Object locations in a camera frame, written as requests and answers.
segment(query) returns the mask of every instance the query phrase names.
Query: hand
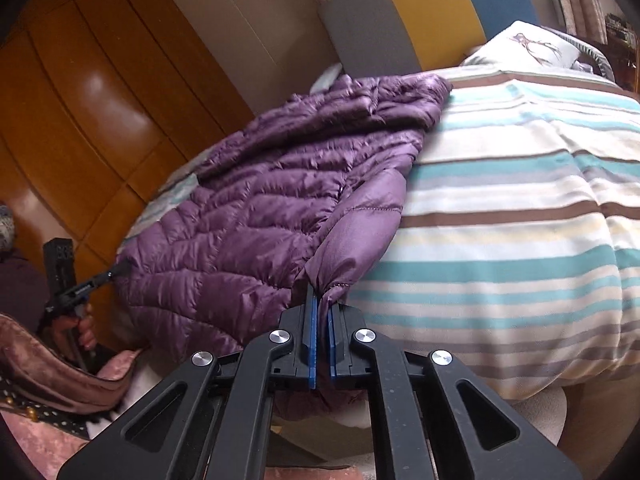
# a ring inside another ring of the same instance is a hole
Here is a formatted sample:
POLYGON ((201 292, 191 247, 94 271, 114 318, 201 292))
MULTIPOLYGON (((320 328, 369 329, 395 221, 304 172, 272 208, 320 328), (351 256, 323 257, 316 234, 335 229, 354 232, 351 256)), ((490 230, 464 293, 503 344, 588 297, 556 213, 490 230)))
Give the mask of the hand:
MULTIPOLYGON (((87 305, 86 310, 90 312, 91 306, 87 305)), ((75 360, 74 353, 66 339, 66 330, 77 327, 80 333, 78 344, 85 350, 93 350, 98 343, 94 335, 93 326, 94 318, 89 314, 82 319, 71 316, 60 316, 51 323, 53 341, 67 359, 75 360)))

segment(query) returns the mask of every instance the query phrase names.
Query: striped bedding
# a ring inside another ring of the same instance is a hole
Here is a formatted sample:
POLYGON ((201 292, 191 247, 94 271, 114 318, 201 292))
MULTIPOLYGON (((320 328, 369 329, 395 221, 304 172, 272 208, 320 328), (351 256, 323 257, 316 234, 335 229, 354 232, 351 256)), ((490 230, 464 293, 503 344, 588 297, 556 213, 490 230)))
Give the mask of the striped bedding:
POLYGON ((438 72, 449 106, 346 302, 505 399, 640 370, 638 102, 577 72, 438 72))

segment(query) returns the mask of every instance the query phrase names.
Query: quilted fabric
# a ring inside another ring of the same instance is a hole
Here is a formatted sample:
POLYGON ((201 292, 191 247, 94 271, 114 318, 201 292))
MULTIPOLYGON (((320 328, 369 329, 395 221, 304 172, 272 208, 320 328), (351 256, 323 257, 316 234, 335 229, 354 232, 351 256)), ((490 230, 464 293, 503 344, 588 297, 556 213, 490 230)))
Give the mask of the quilted fabric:
POLYGON ((427 73, 293 96, 222 140, 188 200, 124 245, 139 330, 176 360, 239 351, 311 280, 321 307, 386 250, 405 179, 450 84, 427 73))

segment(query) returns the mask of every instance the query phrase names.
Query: wooden wardrobe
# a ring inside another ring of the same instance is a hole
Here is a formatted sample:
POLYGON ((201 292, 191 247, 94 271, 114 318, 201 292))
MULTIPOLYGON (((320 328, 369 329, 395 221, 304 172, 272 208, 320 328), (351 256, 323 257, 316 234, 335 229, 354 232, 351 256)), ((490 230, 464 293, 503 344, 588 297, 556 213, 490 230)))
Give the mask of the wooden wardrobe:
MULTIPOLYGON (((172 0, 31 0, 0 48, 0 200, 17 247, 76 245, 78 280, 114 260, 180 165, 253 115, 172 0)), ((98 339, 116 305, 92 297, 98 339)))

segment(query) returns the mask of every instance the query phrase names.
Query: upholstered headboard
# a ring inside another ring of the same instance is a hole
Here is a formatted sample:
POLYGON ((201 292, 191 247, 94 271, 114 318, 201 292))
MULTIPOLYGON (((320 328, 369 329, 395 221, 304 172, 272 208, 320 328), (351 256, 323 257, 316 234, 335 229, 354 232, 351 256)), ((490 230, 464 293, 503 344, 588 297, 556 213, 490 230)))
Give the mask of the upholstered headboard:
POLYGON ((356 77, 455 66, 516 20, 538 24, 531 0, 331 0, 321 17, 356 77))

